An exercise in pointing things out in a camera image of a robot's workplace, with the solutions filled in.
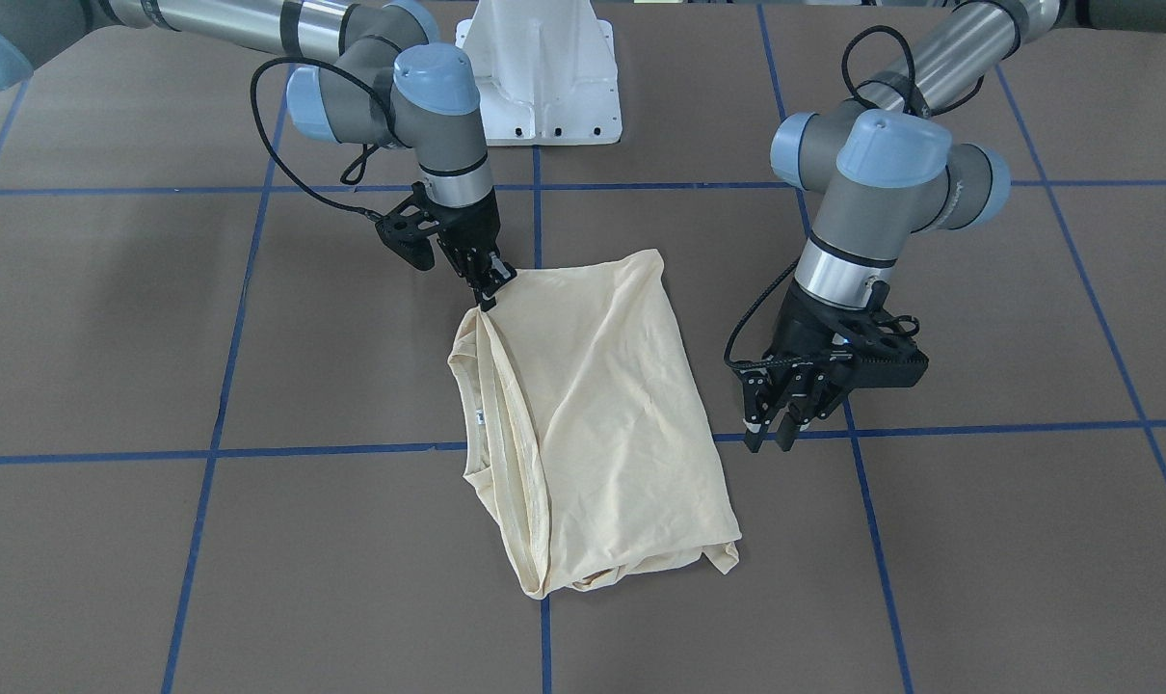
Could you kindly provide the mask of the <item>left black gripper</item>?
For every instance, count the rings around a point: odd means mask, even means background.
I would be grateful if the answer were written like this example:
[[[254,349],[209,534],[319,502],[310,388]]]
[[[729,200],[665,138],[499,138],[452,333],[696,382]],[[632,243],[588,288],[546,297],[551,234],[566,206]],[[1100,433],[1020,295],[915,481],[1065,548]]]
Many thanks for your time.
[[[791,281],[763,359],[728,360],[740,374],[750,453],[763,448],[781,412],[777,446],[789,453],[800,432],[829,418],[849,392],[916,386],[928,369],[914,342],[916,317],[887,311],[886,281],[869,280],[866,289],[864,307],[835,307]]]

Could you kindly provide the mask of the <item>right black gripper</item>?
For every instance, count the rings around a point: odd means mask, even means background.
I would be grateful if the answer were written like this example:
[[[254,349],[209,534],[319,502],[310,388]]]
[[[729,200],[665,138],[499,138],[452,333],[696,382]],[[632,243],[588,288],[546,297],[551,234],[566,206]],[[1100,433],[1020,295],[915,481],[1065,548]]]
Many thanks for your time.
[[[410,185],[410,196],[388,213],[375,215],[375,231],[384,244],[419,271],[434,267],[429,238],[435,236],[457,276],[464,276],[482,311],[496,307],[496,293],[517,276],[496,246],[500,230],[496,192],[466,206],[442,205],[423,183]]]

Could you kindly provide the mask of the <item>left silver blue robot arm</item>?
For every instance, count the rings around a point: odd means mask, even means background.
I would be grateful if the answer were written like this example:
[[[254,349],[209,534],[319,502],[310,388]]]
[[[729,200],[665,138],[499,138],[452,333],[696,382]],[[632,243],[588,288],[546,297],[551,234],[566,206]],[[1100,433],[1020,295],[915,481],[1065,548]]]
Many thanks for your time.
[[[913,234],[992,219],[1011,189],[1000,155],[954,142],[937,117],[1054,28],[1166,35],[1166,1],[958,1],[918,45],[874,24],[861,38],[887,35],[901,58],[856,82],[851,40],[841,66],[847,100],[777,128],[772,170],[824,199],[802,254],[777,276],[786,294],[767,351],[759,360],[725,355],[740,381],[750,451],[768,435],[791,451],[855,390],[906,390],[926,373],[916,318],[887,311],[897,259]]]

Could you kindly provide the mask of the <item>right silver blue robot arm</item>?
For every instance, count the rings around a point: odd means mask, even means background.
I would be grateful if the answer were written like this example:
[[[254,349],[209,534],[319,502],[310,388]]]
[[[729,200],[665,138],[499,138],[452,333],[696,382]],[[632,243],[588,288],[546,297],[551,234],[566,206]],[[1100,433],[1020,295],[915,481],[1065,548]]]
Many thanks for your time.
[[[442,252],[482,310],[517,276],[500,231],[489,145],[471,61],[443,42],[423,3],[340,1],[0,1],[0,91],[108,27],[160,28],[265,54],[250,78],[250,110],[272,163],[302,192],[364,217],[412,268]],[[303,136],[361,148],[342,171],[358,184],[371,155],[414,153],[419,178],[382,212],[329,199],[292,171],[260,115],[265,75],[288,66],[286,113]]]

